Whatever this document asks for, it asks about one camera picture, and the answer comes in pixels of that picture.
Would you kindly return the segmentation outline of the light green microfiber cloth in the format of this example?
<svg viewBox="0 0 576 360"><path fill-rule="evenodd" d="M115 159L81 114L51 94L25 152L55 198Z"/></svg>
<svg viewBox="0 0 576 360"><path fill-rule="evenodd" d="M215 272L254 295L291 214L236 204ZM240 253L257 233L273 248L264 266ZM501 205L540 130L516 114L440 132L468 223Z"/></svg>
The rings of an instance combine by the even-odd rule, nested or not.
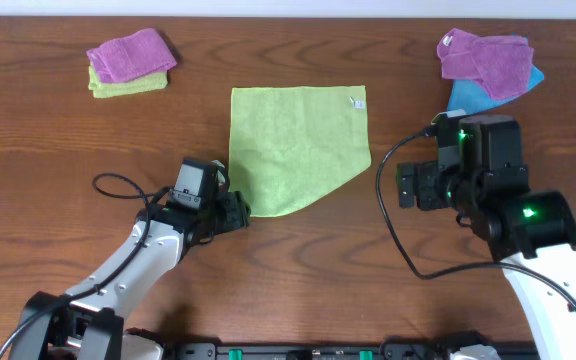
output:
<svg viewBox="0 0 576 360"><path fill-rule="evenodd" d="M304 209L371 162L364 86L232 90L229 177L253 216Z"/></svg>

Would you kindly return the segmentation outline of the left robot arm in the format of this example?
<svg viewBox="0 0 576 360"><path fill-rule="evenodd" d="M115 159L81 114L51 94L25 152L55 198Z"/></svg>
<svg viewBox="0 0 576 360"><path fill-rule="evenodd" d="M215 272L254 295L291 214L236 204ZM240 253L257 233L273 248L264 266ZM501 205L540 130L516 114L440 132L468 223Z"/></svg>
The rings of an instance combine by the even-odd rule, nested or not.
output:
<svg viewBox="0 0 576 360"><path fill-rule="evenodd" d="M188 250L249 225L250 207L230 191L226 167L185 159L174 185L147 194L129 236L91 275L60 296L38 292L26 303L0 358L167 359L152 336L125 320Z"/></svg>

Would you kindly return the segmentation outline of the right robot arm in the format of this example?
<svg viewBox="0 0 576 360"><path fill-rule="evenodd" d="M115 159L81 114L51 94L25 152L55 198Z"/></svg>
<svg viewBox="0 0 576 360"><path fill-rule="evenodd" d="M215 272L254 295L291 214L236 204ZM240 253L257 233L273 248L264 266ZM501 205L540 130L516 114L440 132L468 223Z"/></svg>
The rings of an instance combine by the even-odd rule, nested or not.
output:
<svg viewBox="0 0 576 360"><path fill-rule="evenodd" d="M518 121L440 113L418 135L438 153L398 164L400 207L455 210L510 283L538 356L576 359L576 221L561 192L531 190Z"/></svg>

